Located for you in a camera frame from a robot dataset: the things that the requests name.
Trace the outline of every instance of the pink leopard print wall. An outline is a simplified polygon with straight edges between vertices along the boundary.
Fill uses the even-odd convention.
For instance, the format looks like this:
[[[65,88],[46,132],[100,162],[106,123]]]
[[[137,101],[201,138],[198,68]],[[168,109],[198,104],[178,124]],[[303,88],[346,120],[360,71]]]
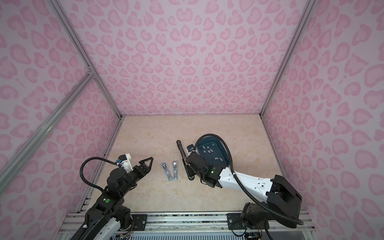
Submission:
[[[321,239],[384,239],[384,1],[319,2],[266,121]]]
[[[259,113],[306,0],[63,0],[123,114]]]
[[[86,73],[44,0],[0,3],[0,172]]]
[[[56,236],[85,190],[80,165],[102,154],[116,121],[100,89],[91,82],[0,196],[1,239]],[[86,178],[95,165],[95,161],[87,164]]]

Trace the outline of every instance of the black mounting plate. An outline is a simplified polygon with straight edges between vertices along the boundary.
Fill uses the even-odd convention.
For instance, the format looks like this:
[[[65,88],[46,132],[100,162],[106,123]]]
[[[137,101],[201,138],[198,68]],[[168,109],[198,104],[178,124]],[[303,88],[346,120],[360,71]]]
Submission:
[[[241,214],[227,214],[227,223],[228,223],[228,229],[229,230],[243,230],[245,229],[242,224],[242,218],[240,217]],[[262,229],[265,228],[264,221],[260,222],[260,225]]]
[[[144,231],[145,225],[147,224],[147,217],[147,214],[132,214],[134,222],[133,231]]]

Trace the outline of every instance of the dark blue tray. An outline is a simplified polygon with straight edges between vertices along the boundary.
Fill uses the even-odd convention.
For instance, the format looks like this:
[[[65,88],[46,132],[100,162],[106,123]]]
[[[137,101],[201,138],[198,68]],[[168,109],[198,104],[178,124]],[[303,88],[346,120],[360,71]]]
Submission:
[[[229,167],[229,156],[221,141],[214,136],[201,139],[196,146],[197,152],[210,165],[219,164]]]

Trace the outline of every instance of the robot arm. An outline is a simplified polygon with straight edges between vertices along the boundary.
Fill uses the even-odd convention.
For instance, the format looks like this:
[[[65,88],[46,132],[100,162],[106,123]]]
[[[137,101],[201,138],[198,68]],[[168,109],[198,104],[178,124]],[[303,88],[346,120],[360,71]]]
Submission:
[[[247,203],[244,206],[241,214],[244,226],[254,229],[259,222],[267,220],[276,220],[290,228],[302,224],[299,220],[301,195],[284,177],[275,175],[274,179],[270,179],[232,172],[221,164],[209,164],[195,151],[187,157],[187,164],[210,187],[243,191],[234,177],[235,173],[243,187],[261,201],[254,199],[256,204]]]
[[[137,186],[137,182],[147,175],[153,163],[150,157],[139,162],[140,165],[131,166],[129,154],[121,155],[116,168],[111,171],[107,186],[96,203],[85,213],[82,226],[71,240],[104,240],[109,239],[119,229],[132,227],[130,210],[122,206],[124,195]]]

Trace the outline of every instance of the metal extrusion beam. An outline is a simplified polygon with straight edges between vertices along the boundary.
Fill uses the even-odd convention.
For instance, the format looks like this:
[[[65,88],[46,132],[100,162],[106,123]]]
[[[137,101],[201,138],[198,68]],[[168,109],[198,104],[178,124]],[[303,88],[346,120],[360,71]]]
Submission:
[[[113,129],[113,133],[112,133],[112,136],[111,138],[109,139],[108,143],[107,143],[107,147],[105,148],[104,152],[103,152],[103,156],[104,158],[107,158],[109,156],[109,153],[111,152],[112,150],[112,147],[113,147],[113,144],[118,136],[118,133],[119,133],[119,130],[121,128],[121,125],[124,121],[124,118],[125,116],[122,116],[121,119],[118,119],[117,123],[116,123],[116,126],[115,128]]]
[[[60,103],[60,105],[48,117],[48,119],[35,131],[35,134],[27,142],[27,144],[10,161],[10,164],[0,174],[0,194],[6,189],[13,178],[24,167],[31,155],[44,142],[48,134],[59,123],[62,117],[67,113],[68,109],[82,94],[92,79],[95,79],[95,75],[92,71],[90,71],[72,90],[72,92]]]
[[[273,154],[275,155],[275,158],[276,158],[276,161],[277,161],[277,165],[279,166],[280,171],[283,174],[283,177],[285,179],[288,179],[287,174],[285,173],[285,170],[284,170],[283,166],[281,165],[281,161],[279,161],[280,158],[279,158],[279,154],[278,154],[277,148],[276,148],[275,144],[272,141],[272,137],[271,137],[271,134],[269,133],[268,128],[266,127],[265,120],[264,120],[264,118],[261,118],[261,120],[262,120],[264,129],[265,129],[265,133],[266,133],[266,135],[268,137],[269,143],[271,144]]]
[[[131,212],[131,214],[148,214],[145,230],[134,234],[148,233],[231,233],[228,229],[227,213],[241,212]],[[67,214],[58,234],[74,234],[84,222],[85,212],[79,214]],[[269,221],[269,231],[316,231],[307,211],[300,211],[300,219],[303,226],[288,228],[275,220]]]
[[[280,82],[281,77],[283,76],[284,70],[289,63],[289,61],[290,61],[290,59],[291,59],[291,57],[295,51],[295,48],[296,48],[298,42],[300,41],[301,36],[304,33],[304,30],[305,30],[305,28],[306,28],[306,26],[310,20],[313,9],[314,9],[317,2],[318,2],[318,0],[308,0],[306,5],[305,5],[305,8],[303,10],[303,14],[301,15],[299,23],[297,24],[297,27],[293,33],[293,36],[292,36],[292,39],[288,45],[287,51],[285,52],[285,55],[284,55],[283,60],[279,66],[279,69],[277,71],[275,79],[273,80],[273,84],[272,84],[272,86],[268,92],[267,98],[266,98],[265,103],[264,103],[262,110],[260,112],[261,117],[263,117],[265,112],[266,112],[266,109],[267,109],[267,107],[268,107],[268,105],[272,99],[274,92],[275,92],[276,86]]]
[[[108,92],[103,81],[101,80],[101,77],[97,72],[97,69],[93,65],[91,58],[89,57],[89,55],[87,54],[87,51],[85,50],[85,47],[81,43],[80,38],[78,37],[75,30],[73,29],[72,24],[69,21],[69,18],[67,17],[62,5],[58,0],[47,0],[47,2],[51,6],[53,12],[57,16],[58,20],[60,21],[61,25],[63,26],[64,30],[66,31],[68,37],[72,41],[74,47],[76,48],[77,52],[79,53],[79,56],[81,57],[85,65],[88,67],[90,71],[95,72],[97,85],[101,89],[101,92],[103,93],[105,99],[113,109],[116,116],[120,119],[121,118],[120,110],[118,109],[115,101],[113,101],[111,94]]]

